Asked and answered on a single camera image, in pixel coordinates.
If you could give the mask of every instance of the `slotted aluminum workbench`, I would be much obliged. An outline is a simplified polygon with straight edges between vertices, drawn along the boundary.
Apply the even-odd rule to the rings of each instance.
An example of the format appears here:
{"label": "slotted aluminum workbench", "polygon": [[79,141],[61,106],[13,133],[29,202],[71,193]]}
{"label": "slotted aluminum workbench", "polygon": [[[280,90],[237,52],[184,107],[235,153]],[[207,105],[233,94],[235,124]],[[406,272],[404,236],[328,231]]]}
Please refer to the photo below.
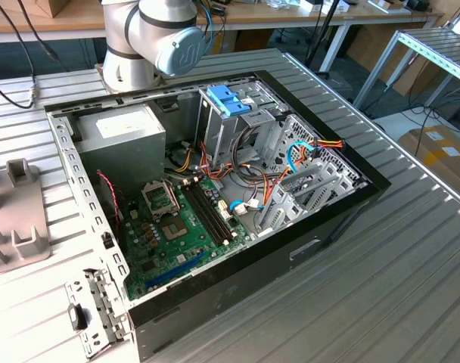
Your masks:
{"label": "slotted aluminum workbench", "polygon": [[[297,270],[155,356],[157,362],[460,362],[460,197],[277,50],[205,57],[192,76],[268,70],[392,181],[378,205]],[[105,94],[95,71],[41,76],[41,103]],[[19,101],[28,79],[3,82]],[[0,97],[0,168],[42,171],[49,259],[0,275],[3,362],[85,361],[63,284],[98,263],[45,114]],[[98,361],[137,362],[131,343]]]}
{"label": "slotted aluminum workbench", "polygon": [[396,67],[390,79],[388,79],[387,85],[391,86],[393,82],[403,74],[415,52],[427,58],[429,61],[434,62],[437,66],[449,73],[425,102],[425,106],[428,107],[434,102],[453,77],[460,79],[460,36],[455,34],[451,29],[397,30],[383,54],[380,56],[380,59],[378,59],[375,68],[373,68],[365,84],[356,96],[353,102],[354,107],[361,107],[399,43],[406,45],[409,50]]}

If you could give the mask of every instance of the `green motherboard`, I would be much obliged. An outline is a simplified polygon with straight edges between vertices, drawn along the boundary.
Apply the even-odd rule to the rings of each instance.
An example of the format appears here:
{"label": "green motherboard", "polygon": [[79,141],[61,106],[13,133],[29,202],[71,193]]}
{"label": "green motherboard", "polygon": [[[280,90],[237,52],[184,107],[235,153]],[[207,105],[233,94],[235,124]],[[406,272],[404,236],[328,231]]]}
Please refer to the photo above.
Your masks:
{"label": "green motherboard", "polygon": [[154,218],[151,213],[154,204],[157,207],[168,204],[162,188],[150,196],[150,201],[154,202],[151,209],[143,194],[133,196],[121,207],[124,219],[120,238],[130,269],[125,281],[130,300],[138,299],[250,240],[239,221],[233,216],[222,216],[219,208],[222,198],[211,180],[203,178],[196,182],[191,180],[191,183],[190,187],[166,184],[179,206],[177,213]]}

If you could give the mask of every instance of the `pci slot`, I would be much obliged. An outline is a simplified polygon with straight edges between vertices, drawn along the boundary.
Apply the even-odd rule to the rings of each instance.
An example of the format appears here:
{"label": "pci slot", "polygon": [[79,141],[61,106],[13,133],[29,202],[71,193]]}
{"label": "pci slot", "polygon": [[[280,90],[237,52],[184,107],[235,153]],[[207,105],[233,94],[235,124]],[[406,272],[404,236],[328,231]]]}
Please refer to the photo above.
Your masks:
{"label": "pci slot", "polygon": [[184,186],[182,191],[190,203],[194,214],[200,219],[217,246],[222,246],[225,240],[230,241],[233,239],[232,233],[223,220],[221,220],[211,202],[200,188],[200,185],[192,184]]}
{"label": "pci slot", "polygon": [[145,282],[145,287],[146,289],[149,289],[150,287],[153,287],[154,285],[162,284],[165,281],[168,281],[170,278],[174,278],[176,275],[181,274],[182,272],[185,272],[189,270],[190,268],[195,267],[200,259],[205,256],[205,252],[199,254],[196,256],[194,259],[187,261],[180,266],[177,266],[167,272],[165,272],[162,275],[156,276],[155,278],[152,278],[148,281]]}

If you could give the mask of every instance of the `open computer tower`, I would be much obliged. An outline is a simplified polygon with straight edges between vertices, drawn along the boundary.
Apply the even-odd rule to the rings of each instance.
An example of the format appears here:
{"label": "open computer tower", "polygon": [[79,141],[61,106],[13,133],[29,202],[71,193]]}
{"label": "open computer tower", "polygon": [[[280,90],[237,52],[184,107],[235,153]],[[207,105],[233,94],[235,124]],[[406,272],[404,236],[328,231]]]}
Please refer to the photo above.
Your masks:
{"label": "open computer tower", "polygon": [[267,72],[46,107],[101,266],[68,281],[88,358],[139,358],[332,244],[390,185]]}

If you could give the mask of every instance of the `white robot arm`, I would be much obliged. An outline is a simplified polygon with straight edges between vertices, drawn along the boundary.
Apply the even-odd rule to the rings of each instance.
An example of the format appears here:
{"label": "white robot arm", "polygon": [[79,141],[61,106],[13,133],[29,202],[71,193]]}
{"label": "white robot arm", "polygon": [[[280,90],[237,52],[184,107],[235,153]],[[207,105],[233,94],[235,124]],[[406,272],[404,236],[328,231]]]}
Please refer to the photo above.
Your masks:
{"label": "white robot arm", "polygon": [[150,88],[154,67],[169,76],[191,70],[205,50],[191,0],[103,0],[104,81],[116,92]]}

